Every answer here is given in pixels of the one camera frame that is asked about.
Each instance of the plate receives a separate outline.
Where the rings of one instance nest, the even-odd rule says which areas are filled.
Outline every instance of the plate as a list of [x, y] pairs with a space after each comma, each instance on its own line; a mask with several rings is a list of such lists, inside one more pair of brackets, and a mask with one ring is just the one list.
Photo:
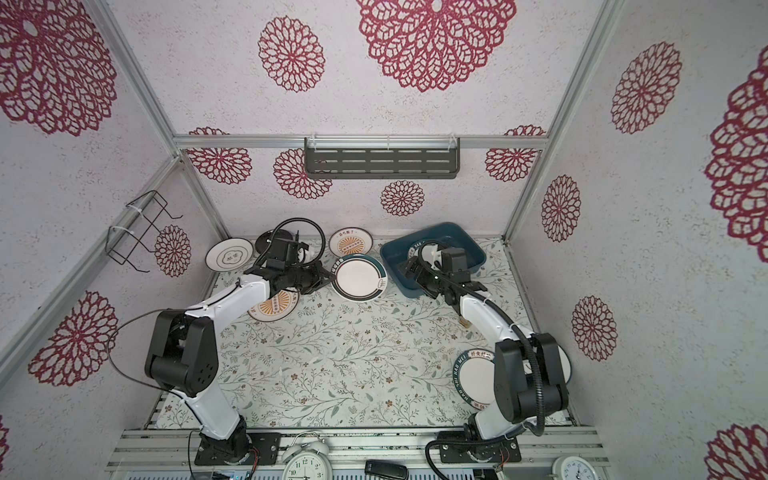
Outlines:
[[453, 363], [453, 386], [465, 402], [478, 410], [493, 403], [493, 359], [485, 349], [467, 350]]
[[339, 258], [331, 273], [336, 275], [331, 283], [336, 293], [358, 303], [379, 298], [389, 281], [384, 266], [377, 259], [361, 253]]
[[230, 238], [213, 245], [205, 256], [205, 264], [214, 272], [230, 272], [242, 267], [253, 255], [253, 245], [244, 238]]
[[248, 315], [260, 322], [276, 322], [290, 315], [298, 304], [298, 293], [281, 290], [269, 300], [250, 307]]
[[373, 247], [373, 237], [362, 228], [348, 227], [331, 235], [328, 246], [337, 257], [368, 253]]

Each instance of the alarm clock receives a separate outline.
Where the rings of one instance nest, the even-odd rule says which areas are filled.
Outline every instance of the alarm clock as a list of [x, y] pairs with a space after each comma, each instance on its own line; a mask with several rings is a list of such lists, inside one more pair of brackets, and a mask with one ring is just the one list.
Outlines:
[[554, 461], [552, 474], [558, 480], [600, 480], [598, 473], [582, 457], [560, 457]]
[[[296, 440], [303, 435], [315, 435], [317, 440], [296, 445]], [[283, 453], [283, 480], [331, 480], [333, 469], [328, 459], [329, 448], [315, 432], [301, 432]]]

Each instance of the black mounting plate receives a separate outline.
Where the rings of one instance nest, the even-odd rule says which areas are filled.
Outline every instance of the black mounting plate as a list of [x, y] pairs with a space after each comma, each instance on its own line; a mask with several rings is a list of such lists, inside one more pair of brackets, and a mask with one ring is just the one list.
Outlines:
[[[437, 439], [459, 440], [466, 442], [464, 432], [438, 432]], [[516, 463], [522, 460], [520, 448], [516, 437], [511, 440], [503, 441], [501, 444], [474, 447], [472, 455], [467, 452], [467, 447], [447, 445], [448, 448], [440, 447], [440, 462], [443, 463], [501, 463], [502, 452], [504, 452], [504, 461]]]
[[[280, 450], [280, 439], [283, 437], [280, 433], [254, 433], [248, 434], [252, 448], [256, 448], [259, 454], [259, 465], [275, 465], [277, 463], [277, 454]], [[194, 458], [194, 464], [197, 466], [228, 465], [223, 460], [217, 458], [216, 452], [211, 449], [198, 450]], [[253, 465], [253, 454], [248, 455], [246, 461], [241, 465]]]

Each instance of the table surface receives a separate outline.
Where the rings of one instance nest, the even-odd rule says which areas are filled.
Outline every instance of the table surface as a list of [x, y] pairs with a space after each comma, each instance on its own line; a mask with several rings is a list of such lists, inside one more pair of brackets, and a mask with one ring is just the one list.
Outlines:
[[[374, 239], [369, 255], [380, 260], [386, 241]], [[473, 280], [530, 327], [501, 239], [475, 241], [488, 259]], [[330, 268], [335, 259], [326, 251], [323, 265]], [[214, 291], [248, 266], [220, 274]], [[442, 299], [407, 298], [391, 281], [385, 296], [369, 303], [346, 301], [327, 286], [302, 296], [274, 323], [246, 313], [219, 340], [219, 384], [251, 427], [461, 425], [477, 410], [456, 391], [453, 363], [468, 349], [490, 348]], [[157, 410], [152, 428], [198, 425], [176, 396], [161, 400]], [[571, 422], [567, 412], [556, 412], [547, 424]]]

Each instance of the robotic arm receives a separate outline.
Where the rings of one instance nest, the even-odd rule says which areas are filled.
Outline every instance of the robotic arm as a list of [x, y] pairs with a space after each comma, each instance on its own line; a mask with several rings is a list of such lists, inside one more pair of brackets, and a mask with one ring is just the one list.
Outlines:
[[[495, 402], [469, 418], [467, 439], [495, 439], [519, 431], [521, 424], [540, 435], [544, 417], [568, 407], [568, 390], [554, 338], [516, 326], [483, 295], [487, 289], [471, 281], [466, 252], [461, 248], [438, 250], [422, 245], [402, 269], [431, 298], [443, 295], [448, 305], [495, 345]], [[531, 373], [525, 372], [524, 360], [528, 360]], [[532, 418], [536, 418], [536, 425], [526, 422]]]
[[322, 251], [316, 261], [298, 262], [300, 249], [310, 255], [298, 235], [295, 240], [273, 235], [271, 240], [270, 248], [234, 285], [186, 310], [161, 312], [144, 364], [147, 376], [182, 398], [202, 425], [200, 447], [213, 449], [216, 457], [232, 465], [248, 459], [251, 441], [245, 418], [230, 406], [216, 381], [217, 338], [240, 315], [277, 292], [294, 288], [309, 294], [333, 278], [319, 261]]

